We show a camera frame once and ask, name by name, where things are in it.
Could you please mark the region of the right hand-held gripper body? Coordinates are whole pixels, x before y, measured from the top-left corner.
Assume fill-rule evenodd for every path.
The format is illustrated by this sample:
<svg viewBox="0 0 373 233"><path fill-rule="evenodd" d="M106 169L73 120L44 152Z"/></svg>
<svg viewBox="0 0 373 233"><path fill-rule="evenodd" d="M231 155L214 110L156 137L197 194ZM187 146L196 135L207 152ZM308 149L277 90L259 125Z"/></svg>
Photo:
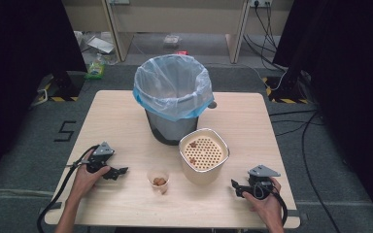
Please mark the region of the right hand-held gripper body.
<svg viewBox="0 0 373 233"><path fill-rule="evenodd" d="M257 165L248 171L249 184L253 196L258 200L265 199L273 189L271 177L280 177L281 174L262 164Z"/></svg>

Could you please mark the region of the black curtain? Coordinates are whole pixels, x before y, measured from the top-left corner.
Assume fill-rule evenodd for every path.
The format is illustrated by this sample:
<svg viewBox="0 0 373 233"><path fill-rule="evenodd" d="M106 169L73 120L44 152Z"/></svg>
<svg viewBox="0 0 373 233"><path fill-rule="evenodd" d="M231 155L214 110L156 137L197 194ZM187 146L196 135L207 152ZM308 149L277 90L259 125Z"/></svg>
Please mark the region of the black curtain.
<svg viewBox="0 0 373 233"><path fill-rule="evenodd" d="M274 60L311 75L332 133L373 202L373 0L293 0Z"/></svg>
<svg viewBox="0 0 373 233"><path fill-rule="evenodd" d="M41 79L84 69L62 0L0 0L0 159Z"/></svg>

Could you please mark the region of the person's right hand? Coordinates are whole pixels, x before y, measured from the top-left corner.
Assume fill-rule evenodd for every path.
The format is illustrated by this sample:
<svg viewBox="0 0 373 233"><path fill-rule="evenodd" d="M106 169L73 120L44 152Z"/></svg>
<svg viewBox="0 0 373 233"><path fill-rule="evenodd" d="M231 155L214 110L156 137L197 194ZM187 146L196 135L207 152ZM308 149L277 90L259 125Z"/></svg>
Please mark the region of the person's right hand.
<svg viewBox="0 0 373 233"><path fill-rule="evenodd" d="M281 204L273 194L263 200L254 198L248 192L243 192L243 196L252 205L251 211L257 213L265 225L268 222L280 222L283 225Z"/></svg>

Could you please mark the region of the person's left hand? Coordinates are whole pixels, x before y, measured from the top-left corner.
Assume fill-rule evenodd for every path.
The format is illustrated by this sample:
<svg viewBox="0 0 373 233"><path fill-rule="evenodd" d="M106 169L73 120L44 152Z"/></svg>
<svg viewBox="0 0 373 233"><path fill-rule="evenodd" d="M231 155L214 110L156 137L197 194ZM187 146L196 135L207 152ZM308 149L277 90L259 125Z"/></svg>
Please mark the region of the person's left hand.
<svg viewBox="0 0 373 233"><path fill-rule="evenodd" d="M97 172L90 173L87 171L86 165L82 164L77 170L68 200L70 202L80 202L94 187L95 183L110 170L110 166L103 166Z"/></svg>

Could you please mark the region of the black stand base striped tape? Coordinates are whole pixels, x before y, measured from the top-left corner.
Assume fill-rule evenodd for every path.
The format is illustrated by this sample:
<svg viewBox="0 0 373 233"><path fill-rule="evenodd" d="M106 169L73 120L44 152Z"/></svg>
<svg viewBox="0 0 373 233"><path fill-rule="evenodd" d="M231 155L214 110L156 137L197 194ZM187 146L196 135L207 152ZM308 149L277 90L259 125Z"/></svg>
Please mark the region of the black stand base striped tape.
<svg viewBox="0 0 373 233"><path fill-rule="evenodd" d="M67 71L64 78L49 74L41 80L37 89L37 101L69 102L77 101L85 82L85 74Z"/></svg>
<svg viewBox="0 0 373 233"><path fill-rule="evenodd" d="M307 104L308 99L299 83L293 87L284 84L284 75L263 77L268 100L275 103Z"/></svg>

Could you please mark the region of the small clear plastic cup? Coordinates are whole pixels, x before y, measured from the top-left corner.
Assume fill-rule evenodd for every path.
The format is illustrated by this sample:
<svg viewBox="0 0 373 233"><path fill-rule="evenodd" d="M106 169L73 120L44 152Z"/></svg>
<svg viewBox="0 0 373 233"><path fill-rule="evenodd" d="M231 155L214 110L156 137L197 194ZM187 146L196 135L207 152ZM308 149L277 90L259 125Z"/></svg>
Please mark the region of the small clear plastic cup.
<svg viewBox="0 0 373 233"><path fill-rule="evenodd" d="M153 185L153 180L155 178L164 178L167 181L167 183L162 186ZM167 192L168 186L169 186L169 173L165 169L159 169L159 168L150 169L147 172L147 179L154 192L159 193L161 195Z"/></svg>

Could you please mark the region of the clear plastic packet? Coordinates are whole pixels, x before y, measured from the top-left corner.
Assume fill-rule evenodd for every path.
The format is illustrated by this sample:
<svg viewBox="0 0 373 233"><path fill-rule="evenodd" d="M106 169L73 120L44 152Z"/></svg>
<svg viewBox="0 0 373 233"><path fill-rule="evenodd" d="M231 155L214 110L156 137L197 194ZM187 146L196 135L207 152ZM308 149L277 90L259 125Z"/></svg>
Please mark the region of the clear plastic packet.
<svg viewBox="0 0 373 233"><path fill-rule="evenodd" d="M181 41L181 38L177 35L166 35L163 40L165 47L176 47Z"/></svg>

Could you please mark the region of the white wall socket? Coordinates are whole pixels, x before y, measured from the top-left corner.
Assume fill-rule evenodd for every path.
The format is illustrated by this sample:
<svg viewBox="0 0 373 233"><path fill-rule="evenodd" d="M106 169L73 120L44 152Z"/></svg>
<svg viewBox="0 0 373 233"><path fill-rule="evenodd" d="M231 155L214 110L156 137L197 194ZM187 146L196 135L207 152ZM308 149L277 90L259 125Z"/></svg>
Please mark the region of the white wall socket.
<svg viewBox="0 0 373 233"><path fill-rule="evenodd" d="M268 8L271 7L273 0L249 0L252 8Z"/></svg>

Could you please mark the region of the beige perforated strainer insert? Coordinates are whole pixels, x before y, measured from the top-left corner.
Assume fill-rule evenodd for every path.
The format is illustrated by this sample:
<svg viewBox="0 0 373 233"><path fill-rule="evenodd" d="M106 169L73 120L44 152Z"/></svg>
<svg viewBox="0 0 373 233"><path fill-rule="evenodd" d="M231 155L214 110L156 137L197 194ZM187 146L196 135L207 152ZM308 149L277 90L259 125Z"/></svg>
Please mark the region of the beige perforated strainer insert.
<svg viewBox="0 0 373 233"><path fill-rule="evenodd" d="M189 143L196 142L197 147L191 148ZM208 136L197 136L188 140L182 148L184 158L197 171L206 171L215 168L225 159L223 148ZM191 164L191 158L196 159L195 164Z"/></svg>

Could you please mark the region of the light wooden desk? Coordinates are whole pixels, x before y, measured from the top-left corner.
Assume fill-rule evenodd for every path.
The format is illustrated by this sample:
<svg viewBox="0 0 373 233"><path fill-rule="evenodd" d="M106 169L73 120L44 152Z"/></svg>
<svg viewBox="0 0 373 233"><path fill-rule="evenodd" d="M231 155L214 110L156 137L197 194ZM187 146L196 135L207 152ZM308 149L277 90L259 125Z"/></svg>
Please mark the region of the light wooden desk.
<svg viewBox="0 0 373 233"><path fill-rule="evenodd" d="M225 36L232 63L239 50L249 0L61 0L76 31L108 31L116 58L126 59L133 36L143 33L195 33Z"/></svg>

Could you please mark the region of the beige square container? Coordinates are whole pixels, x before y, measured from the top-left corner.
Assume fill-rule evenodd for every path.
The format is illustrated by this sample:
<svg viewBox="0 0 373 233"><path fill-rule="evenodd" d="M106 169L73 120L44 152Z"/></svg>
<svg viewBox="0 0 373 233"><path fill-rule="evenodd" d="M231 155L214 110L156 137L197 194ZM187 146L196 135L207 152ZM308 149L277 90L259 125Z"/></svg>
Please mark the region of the beige square container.
<svg viewBox="0 0 373 233"><path fill-rule="evenodd" d="M188 140L191 140L193 137L197 136L208 136L214 139L223 148L225 159L221 162L221 164L219 164L215 168L206 171L197 171L191 165L188 164L187 160L184 158L182 148ZM179 142L179 151L182 158L182 167L184 175L190 182L199 185L214 182L218 178L223 164L228 160L230 155L229 147L224 141L224 139L216 131L209 128L198 129L184 136L184 138Z"/></svg>

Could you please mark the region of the green packet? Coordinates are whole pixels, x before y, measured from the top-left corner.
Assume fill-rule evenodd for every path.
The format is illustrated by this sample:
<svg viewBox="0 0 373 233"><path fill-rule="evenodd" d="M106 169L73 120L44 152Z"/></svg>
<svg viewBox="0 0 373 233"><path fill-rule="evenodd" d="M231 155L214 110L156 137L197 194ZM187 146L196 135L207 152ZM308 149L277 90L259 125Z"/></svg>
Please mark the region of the green packet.
<svg viewBox="0 0 373 233"><path fill-rule="evenodd" d="M105 62L100 53L97 57L91 61L87 67L85 78L88 80L100 80L104 77L105 73Z"/></svg>

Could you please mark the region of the clear blue trash bag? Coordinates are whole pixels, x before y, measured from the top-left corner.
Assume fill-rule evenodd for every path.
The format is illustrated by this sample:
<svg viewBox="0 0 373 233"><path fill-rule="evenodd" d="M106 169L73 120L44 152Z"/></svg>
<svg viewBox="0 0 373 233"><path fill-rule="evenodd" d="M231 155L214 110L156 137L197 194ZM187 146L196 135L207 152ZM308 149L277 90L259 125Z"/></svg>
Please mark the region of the clear blue trash bag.
<svg viewBox="0 0 373 233"><path fill-rule="evenodd" d="M136 70L133 96L147 111L171 121L199 117L214 102L208 70L189 55L153 57Z"/></svg>

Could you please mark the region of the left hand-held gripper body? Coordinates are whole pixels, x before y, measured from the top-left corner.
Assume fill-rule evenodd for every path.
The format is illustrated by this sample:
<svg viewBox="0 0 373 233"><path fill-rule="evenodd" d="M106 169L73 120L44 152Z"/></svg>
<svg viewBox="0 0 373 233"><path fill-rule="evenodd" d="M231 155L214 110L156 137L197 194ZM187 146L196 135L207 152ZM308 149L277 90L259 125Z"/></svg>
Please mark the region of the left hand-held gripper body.
<svg viewBox="0 0 373 233"><path fill-rule="evenodd" d="M86 170L89 173L95 173L107 165L109 158L115 151L107 142L101 143L87 159Z"/></svg>

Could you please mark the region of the clear plastic bag with paper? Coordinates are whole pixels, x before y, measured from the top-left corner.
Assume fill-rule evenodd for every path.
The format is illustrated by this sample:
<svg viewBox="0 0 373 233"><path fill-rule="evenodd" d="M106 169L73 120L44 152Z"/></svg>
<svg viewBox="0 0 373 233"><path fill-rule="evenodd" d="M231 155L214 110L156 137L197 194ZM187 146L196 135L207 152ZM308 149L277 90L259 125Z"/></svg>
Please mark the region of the clear plastic bag with paper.
<svg viewBox="0 0 373 233"><path fill-rule="evenodd" d="M110 32L75 31L75 37L86 63L95 59L107 65L118 63Z"/></svg>

